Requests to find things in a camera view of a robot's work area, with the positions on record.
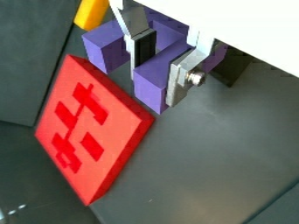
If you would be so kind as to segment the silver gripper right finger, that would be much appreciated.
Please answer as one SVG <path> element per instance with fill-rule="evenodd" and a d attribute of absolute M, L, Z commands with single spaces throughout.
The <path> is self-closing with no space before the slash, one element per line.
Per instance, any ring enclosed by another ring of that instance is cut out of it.
<path fill-rule="evenodd" d="M 187 34 L 188 50 L 172 62 L 167 86 L 165 104 L 173 107 L 185 97 L 191 86 L 199 86 L 205 78 L 205 73 L 199 69 L 199 64 L 211 55 L 215 38 L 195 25 L 189 26 Z"/>

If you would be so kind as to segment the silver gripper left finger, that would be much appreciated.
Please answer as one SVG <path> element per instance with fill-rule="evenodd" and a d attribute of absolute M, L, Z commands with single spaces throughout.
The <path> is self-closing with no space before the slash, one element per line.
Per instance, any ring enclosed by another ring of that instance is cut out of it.
<path fill-rule="evenodd" d="M 149 27 L 144 6 L 135 0 L 108 0 L 124 33 L 131 71 L 155 56 L 156 31 Z"/>

